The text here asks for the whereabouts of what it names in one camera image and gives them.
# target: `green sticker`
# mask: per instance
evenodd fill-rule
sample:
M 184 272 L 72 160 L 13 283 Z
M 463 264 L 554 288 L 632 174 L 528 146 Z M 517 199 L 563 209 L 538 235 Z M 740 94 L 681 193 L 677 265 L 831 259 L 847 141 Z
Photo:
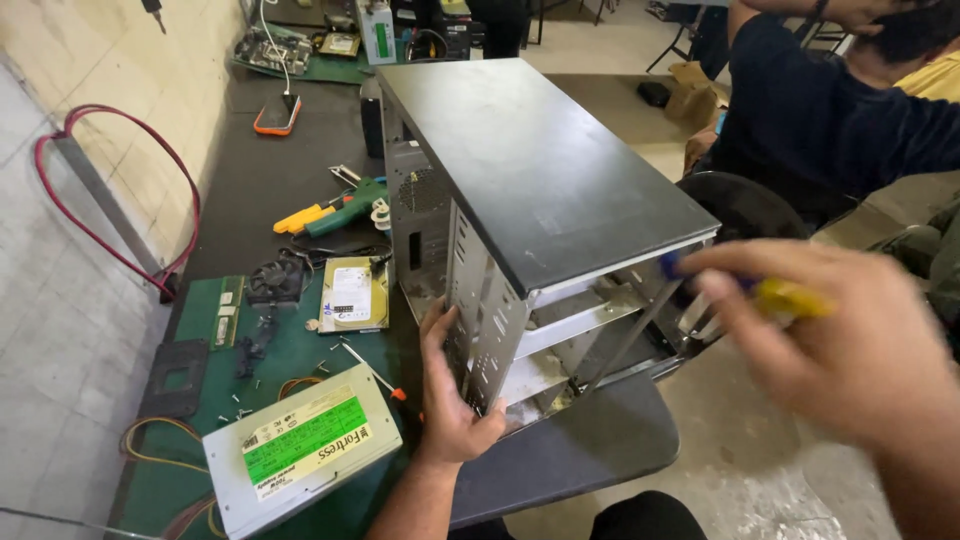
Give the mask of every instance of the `green sticker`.
M 351 397 L 244 453 L 250 479 L 258 484 L 366 423 L 367 415 L 360 401 Z M 362 436 L 366 438 L 368 435 L 364 432 Z M 257 433 L 254 433 L 244 447 L 252 447 L 258 442 Z

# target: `red cable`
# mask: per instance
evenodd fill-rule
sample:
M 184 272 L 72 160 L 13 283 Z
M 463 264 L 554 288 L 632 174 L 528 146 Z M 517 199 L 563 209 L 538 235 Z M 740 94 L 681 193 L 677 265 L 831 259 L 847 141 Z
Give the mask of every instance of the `red cable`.
M 132 262 L 127 260 L 124 256 L 117 253 L 116 250 L 111 248 L 100 236 L 91 231 L 86 225 L 84 225 L 73 213 L 63 205 L 63 202 L 60 201 L 60 197 L 57 196 L 57 193 L 54 192 L 54 188 L 50 185 L 50 180 L 47 178 L 46 169 L 43 167 L 43 145 L 47 141 L 55 138 L 66 138 L 71 136 L 73 132 L 73 126 L 77 123 L 78 120 L 92 112 L 112 112 L 114 114 L 119 114 L 131 122 L 136 123 L 136 125 L 143 128 L 154 140 L 167 151 L 167 154 L 173 158 L 174 162 L 182 171 L 183 176 L 186 177 L 186 180 L 190 182 L 190 192 L 193 194 L 193 234 L 190 236 L 190 243 L 187 244 L 186 248 L 183 249 L 183 252 L 180 253 L 177 258 L 173 260 L 166 268 L 157 272 L 158 274 L 162 273 L 159 280 L 153 276 L 147 274 L 142 268 L 134 265 Z M 155 286 L 161 294 L 169 296 L 171 299 L 174 298 L 174 294 L 167 289 L 163 284 L 167 281 L 171 274 L 174 273 L 177 268 L 183 265 L 186 259 L 190 256 L 190 252 L 193 251 L 194 246 L 197 243 L 197 229 L 200 227 L 200 191 L 197 190 L 197 185 L 194 184 L 193 179 L 190 177 L 190 172 L 186 170 L 186 165 L 183 164 L 183 161 L 180 159 L 180 156 L 177 155 L 177 152 L 167 144 L 167 141 L 163 139 L 160 134 L 154 131 L 153 128 L 148 126 L 145 122 L 138 118 L 134 118 L 125 112 L 114 109 L 113 107 L 108 107 L 106 105 L 81 105 L 72 109 L 66 114 L 66 117 L 63 119 L 63 129 L 51 134 L 42 136 L 36 140 L 34 144 L 34 167 L 36 167 L 36 173 L 40 177 L 40 181 L 43 183 L 43 188 L 46 189 L 47 195 L 50 196 L 50 200 L 53 201 L 54 205 L 63 212 L 63 215 L 67 219 L 72 221 L 74 225 L 79 227 L 87 236 L 93 238 L 95 242 L 101 245 L 105 250 L 107 250 L 111 255 L 113 255 L 117 260 L 122 262 L 125 266 L 136 272 L 141 278 L 150 282 Z

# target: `cardboard box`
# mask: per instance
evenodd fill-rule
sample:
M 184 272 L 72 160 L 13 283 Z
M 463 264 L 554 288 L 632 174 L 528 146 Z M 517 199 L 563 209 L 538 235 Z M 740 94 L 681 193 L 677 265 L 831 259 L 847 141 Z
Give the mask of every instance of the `cardboard box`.
M 675 63 L 670 66 L 670 73 L 677 86 L 663 110 L 667 118 L 689 120 L 701 129 L 730 104 L 727 92 L 707 77 L 698 61 Z

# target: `yellow shirt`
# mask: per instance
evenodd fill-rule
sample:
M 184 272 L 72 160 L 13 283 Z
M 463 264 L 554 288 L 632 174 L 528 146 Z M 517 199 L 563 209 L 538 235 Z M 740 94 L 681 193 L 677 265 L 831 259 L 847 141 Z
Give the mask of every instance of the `yellow shirt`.
M 897 86 L 912 96 L 960 102 L 960 51 L 932 61 L 900 79 Z

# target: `green glue gun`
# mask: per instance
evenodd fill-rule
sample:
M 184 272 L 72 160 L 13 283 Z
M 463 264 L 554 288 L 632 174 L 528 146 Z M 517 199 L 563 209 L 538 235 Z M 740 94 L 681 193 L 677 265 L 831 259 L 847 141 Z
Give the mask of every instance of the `green glue gun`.
M 373 210 L 374 202 L 378 199 L 387 200 L 387 186 L 370 177 L 364 177 L 357 183 L 352 195 L 347 197 L 344 198 L 344 205 L 341 209 L 307 223 L 302 231 L 294 234 L 294 238 L 323 236 L 344 227 L 361 215 L 369 216 Z

